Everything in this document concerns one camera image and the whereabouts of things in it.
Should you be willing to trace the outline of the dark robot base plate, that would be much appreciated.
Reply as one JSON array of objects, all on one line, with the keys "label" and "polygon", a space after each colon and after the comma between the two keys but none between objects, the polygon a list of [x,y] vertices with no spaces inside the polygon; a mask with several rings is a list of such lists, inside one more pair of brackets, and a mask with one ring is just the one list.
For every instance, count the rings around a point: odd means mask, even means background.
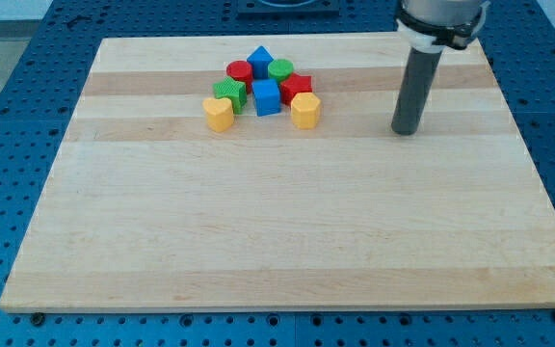
[{"label": "dark robot base plate", "polygon": [[237,0],[239,17],[261,15],[339,14],[339,0]]}]

